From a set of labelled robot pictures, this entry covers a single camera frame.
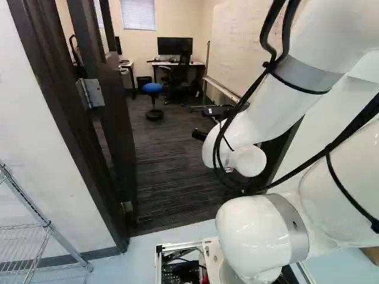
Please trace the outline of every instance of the metal wire rack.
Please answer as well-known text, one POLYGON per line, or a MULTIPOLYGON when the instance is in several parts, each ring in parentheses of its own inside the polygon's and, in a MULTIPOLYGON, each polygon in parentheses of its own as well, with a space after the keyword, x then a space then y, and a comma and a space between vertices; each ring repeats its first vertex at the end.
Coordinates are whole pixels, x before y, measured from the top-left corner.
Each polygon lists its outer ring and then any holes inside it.
POLYGON ((79 264, 37 269, 31 283, 84 284, 89 271, 79 264))
POLYGON ((92 264, 84 260, 0 161, 0 184, 5 182, 13 194, 38 221, 36 224, 0 226, 0 284, 82 284, 92 264), (75 264, 38 268, 48 240, 53 237, 77 261, 75 264))
POLYGON ((41 224, 0 226, 0 282, 30 283, 50 235, 41 224))

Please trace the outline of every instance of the trash can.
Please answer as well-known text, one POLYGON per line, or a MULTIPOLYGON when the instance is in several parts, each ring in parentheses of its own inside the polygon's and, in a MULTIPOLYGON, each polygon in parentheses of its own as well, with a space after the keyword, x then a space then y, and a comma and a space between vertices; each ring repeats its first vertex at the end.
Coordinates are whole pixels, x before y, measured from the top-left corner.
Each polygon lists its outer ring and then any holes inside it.
POLYGON ((137 84, 138 84, 138 90, 139 93, 146 94, 145 92, 142 91, 142 87, 148 83, 152 83, 153 78, 151 76, 142 76, 142 77, 137 77, 137 84))

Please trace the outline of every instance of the black stool base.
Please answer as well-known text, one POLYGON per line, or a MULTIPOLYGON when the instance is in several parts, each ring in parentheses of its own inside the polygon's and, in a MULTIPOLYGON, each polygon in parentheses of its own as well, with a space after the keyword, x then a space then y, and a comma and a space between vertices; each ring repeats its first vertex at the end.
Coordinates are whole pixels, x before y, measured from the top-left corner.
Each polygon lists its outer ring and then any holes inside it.
POLYGON ((164 116, 163 111, 160 109, 151 109, 146 113, 146 118, 150 121, 158 121, 161 120, 164 116))

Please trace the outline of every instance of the computer monitor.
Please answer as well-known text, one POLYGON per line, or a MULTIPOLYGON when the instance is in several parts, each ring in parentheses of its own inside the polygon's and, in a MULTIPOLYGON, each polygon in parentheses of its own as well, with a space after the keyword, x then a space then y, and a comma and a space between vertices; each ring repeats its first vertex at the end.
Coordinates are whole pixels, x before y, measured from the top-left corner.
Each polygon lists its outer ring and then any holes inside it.
POLYGON ((158 37, 159 55, 192 55, 192 37, 158 37))

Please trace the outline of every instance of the window blinds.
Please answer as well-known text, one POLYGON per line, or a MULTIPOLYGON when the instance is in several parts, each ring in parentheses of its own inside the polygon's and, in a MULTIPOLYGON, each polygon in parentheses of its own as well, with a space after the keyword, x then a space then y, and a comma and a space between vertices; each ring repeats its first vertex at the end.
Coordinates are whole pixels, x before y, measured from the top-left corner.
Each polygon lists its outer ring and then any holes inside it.
POLYGON ((155 31, 154 0, 121 0, 125 29, 155 31))

